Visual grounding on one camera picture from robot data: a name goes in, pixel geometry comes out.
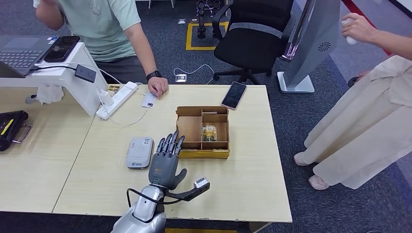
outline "robotic hand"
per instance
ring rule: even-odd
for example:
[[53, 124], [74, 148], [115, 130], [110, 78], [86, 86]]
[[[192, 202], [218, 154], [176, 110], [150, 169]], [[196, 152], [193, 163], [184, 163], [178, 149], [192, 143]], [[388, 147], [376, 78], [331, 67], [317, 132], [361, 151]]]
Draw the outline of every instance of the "robotic hand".
[[[162, 233], [165, 229], [166, 214], [165, 204], [174, 204], [179, 201], [190, 201], [210, 188], [210, 183], [205, 177], [193, 183], [194, 188], [184, 193], [170, 193], [185, 178], [187, 170], [184, 168], [176, 176], [178, 155], [184, 136], [175, 143], [179, 131], [162, 138], [153, 155], [149, 169], [150, 185], [140, 192], [131, 188], [127, 189], [129, 210], [115, 223], [112, 233]], [[139, 195], [138, 200], [130, 205], [129, 191]], [[164, 197], [176, 199], [164, 202]]]

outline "cardboard compartment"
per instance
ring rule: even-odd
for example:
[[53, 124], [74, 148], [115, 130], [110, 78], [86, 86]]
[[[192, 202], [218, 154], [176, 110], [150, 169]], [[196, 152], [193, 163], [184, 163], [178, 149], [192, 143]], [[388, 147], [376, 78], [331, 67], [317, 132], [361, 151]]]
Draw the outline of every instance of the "cardboard compartment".
[[[184, 135], [180, 158], [224, 158], [229, 156], [229, 111], [220, 106], [177, 107], [177, 139]], [[202, 141], [202, 127], [216, 127], [216, 141]]]

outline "white sneaker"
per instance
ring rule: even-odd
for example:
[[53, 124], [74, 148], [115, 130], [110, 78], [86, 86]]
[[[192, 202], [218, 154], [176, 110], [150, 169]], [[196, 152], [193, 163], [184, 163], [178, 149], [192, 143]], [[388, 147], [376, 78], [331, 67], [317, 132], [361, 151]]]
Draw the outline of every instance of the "white sneaker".
[[309, 184], [316, 190], [325, 190], [329, 185], [319, 176], [314, 175], [309, 178]]
[[293, 160], [295, 160], [295, 163], [298, 166], [307, 166], [307, 165], [309, 165], [309, 164], [303, 162], [303, 154], [304, 154], [304, 152], [299, 152], [293, 157]]

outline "black wristwatch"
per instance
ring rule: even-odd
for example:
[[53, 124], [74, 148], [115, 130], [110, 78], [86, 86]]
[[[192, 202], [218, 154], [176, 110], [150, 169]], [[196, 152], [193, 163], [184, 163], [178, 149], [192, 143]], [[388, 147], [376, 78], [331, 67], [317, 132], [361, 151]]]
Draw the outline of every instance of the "black wristwatch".
[[160, 72], [158, 70], [156, 70], [155, 72], [152, 72], [152, 73], [150, 73], [146, 76], [147, 81], [152, 77], [160, 77], [161, 78], [162, 74], [160, 74]]

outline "beige dress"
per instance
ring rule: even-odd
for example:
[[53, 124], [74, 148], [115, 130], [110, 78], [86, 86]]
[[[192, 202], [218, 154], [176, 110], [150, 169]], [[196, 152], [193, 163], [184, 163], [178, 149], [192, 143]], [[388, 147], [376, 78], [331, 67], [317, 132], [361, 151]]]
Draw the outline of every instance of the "beige dress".
[[412, 151], [412, 61], [394, 56], [350, 88], [305, 140], [303, 161], [357, 189]]

